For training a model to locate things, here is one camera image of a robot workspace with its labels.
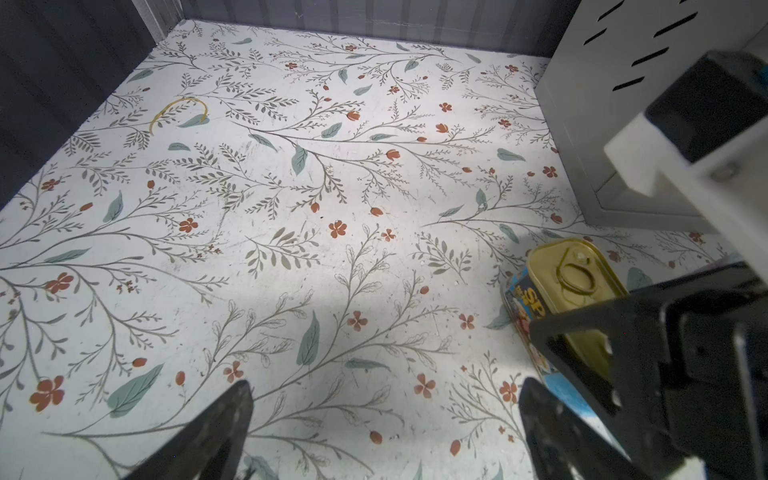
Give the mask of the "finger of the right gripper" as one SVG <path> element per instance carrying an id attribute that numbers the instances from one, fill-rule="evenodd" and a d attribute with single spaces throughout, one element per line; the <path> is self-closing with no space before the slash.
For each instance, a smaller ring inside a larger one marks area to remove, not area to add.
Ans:
<path id="1" fill-rule="evenodd" d="M 638 291 L 553 314 L 530 327 L 533 345 L 645 474 L 678 468 L 662 395 L 671 353 L 660 307 Z"/>

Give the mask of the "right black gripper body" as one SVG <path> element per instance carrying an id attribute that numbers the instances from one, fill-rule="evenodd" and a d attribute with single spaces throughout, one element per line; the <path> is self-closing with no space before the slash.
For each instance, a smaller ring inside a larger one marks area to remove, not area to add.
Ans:
<path id="1" fill-rule="evenodd" d="M 767 476 L 767 286 L 743 262 L 623 298 L 611 336 L 617 438 L 653 478 Z"/>

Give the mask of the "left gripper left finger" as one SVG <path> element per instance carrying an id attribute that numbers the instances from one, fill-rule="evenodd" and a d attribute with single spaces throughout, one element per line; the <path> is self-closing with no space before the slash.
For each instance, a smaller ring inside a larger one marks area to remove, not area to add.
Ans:
<path id="1" fill-rule="evenodd" d="M 235 478 L 252 414 L 251 386 L 239 380 L 127 478 Z"/>

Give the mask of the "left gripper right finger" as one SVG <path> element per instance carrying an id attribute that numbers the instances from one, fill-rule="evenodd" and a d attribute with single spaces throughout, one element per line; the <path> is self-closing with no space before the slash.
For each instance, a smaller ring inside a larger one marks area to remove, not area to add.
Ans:
<path id="1" fill-rule="evenodd" d="M 534 378 L 523 383 L 519 412 L 538 479 L 647 477 Z"/>

